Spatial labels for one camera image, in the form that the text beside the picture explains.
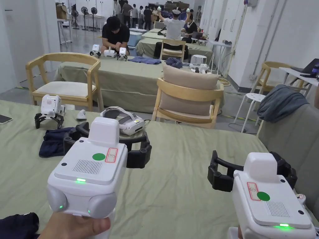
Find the white cap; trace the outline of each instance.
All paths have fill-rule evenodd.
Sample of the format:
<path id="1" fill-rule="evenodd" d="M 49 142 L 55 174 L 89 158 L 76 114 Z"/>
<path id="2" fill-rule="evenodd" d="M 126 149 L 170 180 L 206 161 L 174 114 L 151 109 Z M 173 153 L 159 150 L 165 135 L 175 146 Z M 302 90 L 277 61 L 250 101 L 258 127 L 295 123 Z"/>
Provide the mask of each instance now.
<path id="1" fill-rule="evenodd" d="M 174 13 L 174 14 L 181 14 L 181 11 L 178 11 L 178 10 L 174 9 L 174 10 L 173 10 L 173 13 Z"/>

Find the white stool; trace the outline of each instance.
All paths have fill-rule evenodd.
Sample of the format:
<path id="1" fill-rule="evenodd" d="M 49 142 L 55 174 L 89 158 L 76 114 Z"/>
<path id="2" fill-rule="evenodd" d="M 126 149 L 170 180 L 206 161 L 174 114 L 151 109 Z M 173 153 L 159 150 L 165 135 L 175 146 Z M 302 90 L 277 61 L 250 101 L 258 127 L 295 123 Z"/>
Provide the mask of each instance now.
<path id="1" fill-rule="evenodd" d="M 244 125 L 243 125 L 243 127 L 242 127 L 241 133 L 244 132 L 244 128 L 245 128 L 246 122 L 247 122 L 247 120 L 248 120 L 250 111 L 251 111 L 251 109 L 253 108 L 253 105 L 255 104 L 255 102 L 261 102 L 261 101 L 265 98 L 264 95 L 255 94 L 255 93 L 248 93 L 248 94 L 244 95 L 244 98 L 242 99 L 242 102 L 241 102 L 241 104 L 240 104 L 239 110 L 238 110 L 237 115 L 236 115 L 236 117 L 235 117 L 234 123 L 236 122 L 236 120 L 237 120 L 237 118 L 238 118 L 240 109 L 241 109 L 241 107 L 242 107 L 242 105 L 243 105 L 243 103 L 244 103 L 244 100 L 245 100 L 245 96 L 246 96 L 247 98 L 249 98 L 249 99 L 252 99 L 253 101 L 250 103 L 249 110 L 248 110 L 248 113 L 247 113 L 247 116 L 246 116 Z M 259 117 L 258 117 L 257 120 L 256 120 L 255 126 L 257 126 L 258 120 L 259 120 Z"/>

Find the human hand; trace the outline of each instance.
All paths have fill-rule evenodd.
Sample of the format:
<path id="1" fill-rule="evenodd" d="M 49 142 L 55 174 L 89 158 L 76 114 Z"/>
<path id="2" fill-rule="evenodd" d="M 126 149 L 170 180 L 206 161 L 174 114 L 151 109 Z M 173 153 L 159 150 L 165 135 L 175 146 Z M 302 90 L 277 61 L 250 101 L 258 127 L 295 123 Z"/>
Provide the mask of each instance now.
<path id="1" fill-rule="evenodd" d="M 38 239 L 87 239 L 110 227 L 109 218 L 94 219 L 66 213 L 53 213 Z"/>
<path id="2" fill-rule="evenodd" d="M 119 51 L 121 48 L 122 43 L 118 42 L 115 44 L 115 50 Z"/>

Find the white vr headset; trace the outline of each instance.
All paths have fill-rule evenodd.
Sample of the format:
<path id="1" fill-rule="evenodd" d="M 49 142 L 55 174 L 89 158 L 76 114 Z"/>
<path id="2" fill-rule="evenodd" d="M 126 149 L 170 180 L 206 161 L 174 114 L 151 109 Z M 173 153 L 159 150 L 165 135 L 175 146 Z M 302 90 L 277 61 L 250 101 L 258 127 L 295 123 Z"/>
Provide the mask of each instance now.
<path id="1" fill-rule="evenodd" d="M 111 106 L 106 108 L 103 112 L 101 112 L 100 116 L 107 118 L 106 115 L 109 111 L 119 111 L 127 115 L 126 117 L 119 120 L 120 132 L 123 134 L 135 134 L 136 132 L 141 131 L 145 126 L 145 122 L 141 117 L 138 117 L 135 114 L 132 114 L 118 106 Z"/>

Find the wall socket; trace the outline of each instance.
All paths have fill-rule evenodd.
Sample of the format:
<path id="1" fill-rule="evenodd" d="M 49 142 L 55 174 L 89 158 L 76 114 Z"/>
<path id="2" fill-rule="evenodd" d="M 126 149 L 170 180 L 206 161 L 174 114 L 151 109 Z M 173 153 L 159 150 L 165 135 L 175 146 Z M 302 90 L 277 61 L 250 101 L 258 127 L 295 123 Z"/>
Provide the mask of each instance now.
<path id="1" fill-rule="evenodd" d="M 255 81 L 256 78 L 257 78 L 256 75 L 249 75 L 249 80 L 251 80 L 251 81 Z"/>

